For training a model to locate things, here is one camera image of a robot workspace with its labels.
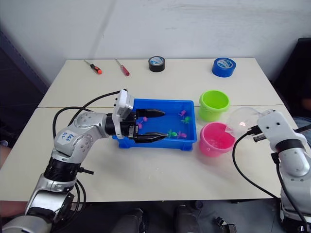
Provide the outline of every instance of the blue tape roll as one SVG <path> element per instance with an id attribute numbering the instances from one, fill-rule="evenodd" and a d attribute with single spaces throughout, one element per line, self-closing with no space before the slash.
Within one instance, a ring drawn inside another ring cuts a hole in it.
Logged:
<path id="1" fill-rule="evenodd" d="M 233 60 L 220 57 L 214 61 L 212 72 L 219 77 L 225 78 L 232 75 L 236 66 L 237 64 Z"/>

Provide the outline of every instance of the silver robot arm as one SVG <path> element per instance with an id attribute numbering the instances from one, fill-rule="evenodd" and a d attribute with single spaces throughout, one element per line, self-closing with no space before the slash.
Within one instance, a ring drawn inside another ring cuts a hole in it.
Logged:
<path id="1" fill-rule="evenodd" d="M 132 112 L 134 98 L 121 90 L 113 114 L 86 112 L 80 114 L 54 139 L 54 149 L 44 173 L 39 177 L 27 204 L 24 216 L 4 225 L 4 233 L 49 233 L 52 225 L 66 219 L 73 201 L 78 172 L 93 174 L 81 167 L 96 140 L 117 135 L 139 142 L 152 142 L 167 136 L 164 133 L 138 134 L 138 117 L 160 117 L 157 109 L 137 109 Z"/>
<path id="2" fill-rule="evenodd" d="M 263 134 L 257 136 L 255 141 L 265 138 L 269 140 L 271 149 L 280 159 L 280 173 L 288 192 L 294 198 L 306 221 L 311 223 L 311 158 L 305 150 L 308 145 L 306 138 L 293 130 L 283 114 L 278 111 L 268 111 L 258 119 L 257 123 Z M 301 225 L 301 219 L 283 189 L 281 190 L 281 219 L 289 220 L 291 224 L 297 221 L 297 225 Z"/>

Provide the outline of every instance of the blue plastic tray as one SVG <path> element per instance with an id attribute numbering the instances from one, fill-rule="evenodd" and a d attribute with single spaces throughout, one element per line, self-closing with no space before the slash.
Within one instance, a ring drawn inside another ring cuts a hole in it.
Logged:
<path id="1" fill-rule="evenodd" d="M 178 133 L 187 134 L 186 138 L 170 137 L 152 143 L 135 143 L 127 137 L 124 139 L 117 139 L 120 148 L 130 147 L 151 147 L 151 148 L 173 148 L 181 150 L 192 150 L 192 144 L 196 142 L 196 128 L 195 128 L 195 114 L 194 105 L 191 100 L 148 100 L 148 99 L 135 99 L 133 111 L 140 108 L 159 109 L 166 114 L 161 117 L 148 118 L 147 122 L 142 123 L 142 129 L 139 134 L 147 132 L 161 132 L 168 133 L 169 130 Z M 183 123 L 183 117 L 178 115 L 182 110 L 186 110 L 184 117 L 190 117 L 188 124 Z"/>

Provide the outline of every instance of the purple toy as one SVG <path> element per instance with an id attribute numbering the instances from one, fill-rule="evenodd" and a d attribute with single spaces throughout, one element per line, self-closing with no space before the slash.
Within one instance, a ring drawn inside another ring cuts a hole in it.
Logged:
<path id="1" fill-rule="evenodd" d="M 186 110 L 181 111 L 180 113 L 178 113 L 178 115 L 180 115 L 181 117 L 184 117 L 184 114 L 186 114 Z"/>
<path id="2" fill-rule="evenodd" d="M 140 123 L 138 123 L 138 128 L 139 128 L 140 130 L 142 129 L 142 123 L 143 123 L 143 122 L 146 122 L 147 120 L 148 120 L 148 118 L 144 116 L 144 117 L 142 118 L 142 121 L 141 121 Z"/>
<path id="3" fill-rule="evenodd" d="M 179 131 L 178 134 L 177 134 L 177 138 L 180 138 L 180 137 L 186 138 L 187 135 L 185 133 L 182 133 L 182 132 Z"/>

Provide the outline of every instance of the black tape roll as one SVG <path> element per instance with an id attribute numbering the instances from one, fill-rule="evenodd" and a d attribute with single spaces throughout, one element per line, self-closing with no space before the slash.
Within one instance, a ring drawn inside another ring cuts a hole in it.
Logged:
<path id="1" fill-rule="evenodd" d="M 152 72 L 161 72 L 165 69 L 165 59 L 160 56 L 154 56 L 149 58 L 149 69 Z"/>

